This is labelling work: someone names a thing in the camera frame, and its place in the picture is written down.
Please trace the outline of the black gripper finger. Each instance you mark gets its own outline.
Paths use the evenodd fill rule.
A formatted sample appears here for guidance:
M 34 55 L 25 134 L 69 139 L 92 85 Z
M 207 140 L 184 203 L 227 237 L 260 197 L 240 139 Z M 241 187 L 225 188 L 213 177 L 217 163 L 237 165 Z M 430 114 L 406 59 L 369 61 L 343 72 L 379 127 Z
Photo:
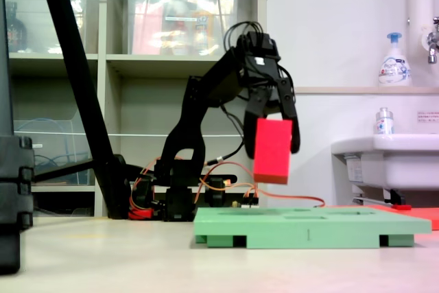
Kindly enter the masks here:
M 282 118 L 292 122 L 291 153 L 296 154 L 300 149 L 300 129 L 295 107 L 295 94 L 290 80 L 288 78 L 279 78 L 277 80 L 277 91 Z
M 244 114 L 244 145 L 250 159 L 254 158 L 257 119 L 266 118 L 273 113 L 271 96 L 270 87 L 258 86 L 249 90 L 249 100 Z

